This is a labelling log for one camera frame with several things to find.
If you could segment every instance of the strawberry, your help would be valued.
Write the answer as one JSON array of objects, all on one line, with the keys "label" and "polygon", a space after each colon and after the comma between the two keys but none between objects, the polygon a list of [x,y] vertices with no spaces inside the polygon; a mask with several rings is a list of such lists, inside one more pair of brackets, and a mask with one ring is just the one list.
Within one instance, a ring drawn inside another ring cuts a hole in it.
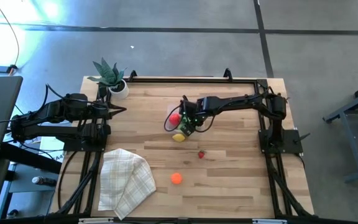
[{"label": "strawberry", "polygon": [[205,152],[204,152],[204,151],[198,152],[198,158],[202,159],[204,156],[205,156]]}]

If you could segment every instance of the white towel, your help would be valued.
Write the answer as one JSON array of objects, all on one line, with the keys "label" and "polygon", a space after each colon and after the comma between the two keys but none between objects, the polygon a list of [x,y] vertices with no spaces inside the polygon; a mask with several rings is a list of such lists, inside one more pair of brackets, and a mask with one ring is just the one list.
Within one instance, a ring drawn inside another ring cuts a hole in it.
[{"label": "white towel", "polygon": [[122,220],[155,192],[149,164],[123,149],[104,153],[100,173],[99,211],[114,210]]}]

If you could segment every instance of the wooden table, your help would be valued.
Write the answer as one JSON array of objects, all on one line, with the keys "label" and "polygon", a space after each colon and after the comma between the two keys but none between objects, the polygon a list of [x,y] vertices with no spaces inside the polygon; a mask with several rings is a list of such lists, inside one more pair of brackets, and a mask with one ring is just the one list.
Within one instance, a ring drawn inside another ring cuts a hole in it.
[{"label": "wooden table", "polygon": [[[281,78],[269,78],[275,93],[287,96]],[[221,98],[254,94],[250,84],[232,83],[129,83],[125,100],[114,104],[127,108],[109,121],[112,134],[106,150],[123,148],[136,153],[149,163],[157,191],[138,206],[129,217],[191,218],[270,218],[272,199],[264,156],[260,153],[257,131],[260,129],[255,110],[223,112],[205,133],[194,133],[185,142],[174,142],[172,133],[164,131],[163,122],[169,105],[179,104],[182,95],[190,101],[204,96]],[[84,77],[81,93],[89,100],[96,98],[97,86]],[[290,106],[283,121],[285,129],[293,128]],[[205,150],[204,159],[197,153]],[[78,152],[68,165],[62,183],[62,203],[78,185],[84,152]],[[313,213],[305,171],[299,158],[284,154],[287,184],[294,196]],[[179,172],[180,185],[173,185],[170,176]],[[98,211],[100,182],[96,184],[93,217],[115,217],[113,211]],[[86,204],[85,189],[82,209]],[[280,208],[284,211],[281,192]],[[52,211],[57,210],[57,196]]]}]

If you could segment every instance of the toy fruit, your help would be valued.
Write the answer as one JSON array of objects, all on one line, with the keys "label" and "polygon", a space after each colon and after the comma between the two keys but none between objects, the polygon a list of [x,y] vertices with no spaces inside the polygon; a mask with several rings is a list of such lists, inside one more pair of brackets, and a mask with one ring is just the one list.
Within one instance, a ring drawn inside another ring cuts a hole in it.
[{"label": "toy fruit", "polygon": [[205,156],[205,152],[204,152],[204,151],[198,152],[198,157],[199,157],[200,159],[202,159],[204,156]]},{"label": "toy fruit", "polygon": [[173,138],[173,140],[175,140],[176,142],[183,142],[183,141],[186,139],[186,137],[185,137],[183,134],[181,134],[181,133],[178,133],[178,134],[173,135],[172,138]]},{"label": "toy fruit", "polygon": [[168,118],[168,120],[169,123],[174,126],[177,126],[180,123],[180,115],[178,113],[174,113]]},{"label": "toy fruit", "polygon": [[180,184],[182,180],[183,179],[179,173],[174,173],[171,175],[171,181],[173,184]]}]

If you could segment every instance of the red fruit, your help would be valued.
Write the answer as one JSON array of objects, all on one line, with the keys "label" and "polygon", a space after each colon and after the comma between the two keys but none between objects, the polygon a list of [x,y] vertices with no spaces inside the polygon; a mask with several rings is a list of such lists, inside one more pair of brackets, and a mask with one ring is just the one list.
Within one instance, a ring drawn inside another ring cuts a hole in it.
[{"label": "red fruit", "polygon": [[205,156],[205,152],[204,152],[204,151],[198,152],[198,157],[199,157],[200,159],[202,159],[204,156]]},{"label": "red fruit", "polygon": [[171,123],[172,125],[176,126],[180,123],[180,115],[178,113],[174,113],[173,115],[171,115],[169,117],[169,123]]}]

